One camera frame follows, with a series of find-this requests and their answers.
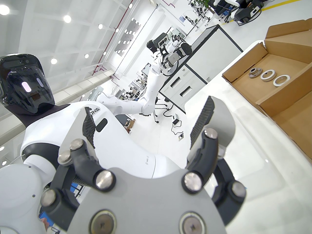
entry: cardboard box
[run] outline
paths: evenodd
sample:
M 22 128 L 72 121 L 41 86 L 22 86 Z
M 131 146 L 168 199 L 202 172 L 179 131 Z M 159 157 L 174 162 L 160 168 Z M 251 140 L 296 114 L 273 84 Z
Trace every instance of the cardboard box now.
M 272 118 L 312 158 L 312 19 L 269 27 L 264 45 L 258 44 L 223 73 L 255 108 Z M 249 78 L 251 68 L 274 69 L 276 77 L 291 79 L 280 87 L 260 76 Z

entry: yellow floor line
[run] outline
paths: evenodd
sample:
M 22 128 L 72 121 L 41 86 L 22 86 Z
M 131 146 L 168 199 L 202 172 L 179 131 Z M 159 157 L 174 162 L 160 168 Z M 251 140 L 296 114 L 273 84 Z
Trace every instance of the yellow floor line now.
M 296 2 L 296 1 L 301 1 L 301 0 L 288 0 L 288 1 L 283 1 L 283 2 L 280 2 L 280 3 L 277 3 L 277 4 L 274 4 L 272 6 L 268 6 L 268 7 L 265 7 L 262 9 L 262 11 L 266 11 L 266 10 L 270 10 L 272 8 L 275 8 L 275 7 L 279 7 L 279 6 L 282 6 L 282 5 L 285 5 L 285 4 L 289 4 L 289 3 L 292 3 L 292 2 Z

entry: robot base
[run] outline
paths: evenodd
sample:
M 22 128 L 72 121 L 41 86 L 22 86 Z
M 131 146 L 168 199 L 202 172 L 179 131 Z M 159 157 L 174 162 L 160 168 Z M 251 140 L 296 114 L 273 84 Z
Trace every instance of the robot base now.
M 234 11 L 231 18 L 240 26 L 249 22 L 264 6 L 260 0 L 246 0 L 247 7 Z

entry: robot logo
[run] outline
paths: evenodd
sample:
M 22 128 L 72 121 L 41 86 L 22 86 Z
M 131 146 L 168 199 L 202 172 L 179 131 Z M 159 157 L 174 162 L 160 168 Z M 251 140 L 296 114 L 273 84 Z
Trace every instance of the robot logo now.
M 89 108 L 89 110 L 90 110 L 90 114 L 92 115 L 92 116 L 94 116 L 95 114 L 97 114 L 99 111 L 100 111 L 100 108 L 99 107 L 96 107 L 95 109 L 91 109 L 91 108 Z

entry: power adapter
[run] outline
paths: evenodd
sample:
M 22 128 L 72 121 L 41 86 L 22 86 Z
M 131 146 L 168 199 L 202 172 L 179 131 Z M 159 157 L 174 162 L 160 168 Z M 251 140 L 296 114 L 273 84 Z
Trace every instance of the power adapter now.
M 173 117 L 173 122 L 172 123 L 174 125 L 177 124 L 179 122 L 179 118 L 178 118 L 177 114 L 175 113 L 172 117 Z

